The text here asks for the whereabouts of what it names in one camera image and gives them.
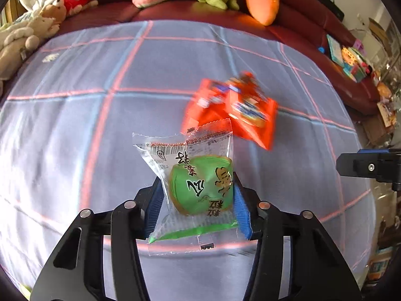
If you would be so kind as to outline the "orange snack packet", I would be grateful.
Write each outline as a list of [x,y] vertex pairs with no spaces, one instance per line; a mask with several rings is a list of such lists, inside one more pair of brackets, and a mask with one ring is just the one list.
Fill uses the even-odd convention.
[[181,132],[229,118],[234,135],[270,150],[277,109],[278,103],[264,95],[250,72],[225,82],[204,78],[186,107]]

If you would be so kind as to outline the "green pastry clear wrapper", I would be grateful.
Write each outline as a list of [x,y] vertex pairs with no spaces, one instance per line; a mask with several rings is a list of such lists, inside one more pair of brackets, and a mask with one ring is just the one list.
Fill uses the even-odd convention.
[[133,134],[133,145],[161,181],[166,202],[148,243],[237,227],[233,130],[228,118],[169,137]]

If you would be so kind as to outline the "teal children's book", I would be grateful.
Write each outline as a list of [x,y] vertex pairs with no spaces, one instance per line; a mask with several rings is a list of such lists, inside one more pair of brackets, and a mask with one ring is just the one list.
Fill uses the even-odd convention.
[[344,61],[343,61],[343,56],[342,56],[342,46],[341,44],[334,39],[331,35],[327,34],[327,41],[328,41],[328,46],[330,49],[330,56],[333,62],[335,62],[337,65],[339,65],[341,68],[344,67]]

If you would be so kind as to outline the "plaid purple tablecloth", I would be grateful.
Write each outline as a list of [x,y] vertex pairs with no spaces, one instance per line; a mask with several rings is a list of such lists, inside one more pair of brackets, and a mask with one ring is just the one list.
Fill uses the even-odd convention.
[[246,71],[278,110],[272,149],[233,139],[235,173],[281,211],[311,211],[361,282],[376,210],[369,181],[336,170],[360,139],[334,81],[288,43],[180,20],[59,35],[12,80],[1,105],[1,268],[10,279],[31,300],[77,300],[77,286],[60,278],[76,275],[77,249],[52,277],[44,274],[73,220],[151,186],[156,174],[140,141],[178,138],[202,80]]

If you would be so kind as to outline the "white rabbit plush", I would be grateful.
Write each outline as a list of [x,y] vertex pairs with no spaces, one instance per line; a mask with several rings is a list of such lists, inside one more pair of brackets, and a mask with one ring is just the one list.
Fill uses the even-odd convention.
[[36,16],[1,31],[1,94],[4,82],[10,80],[23,62],[59,29],[54,18]]

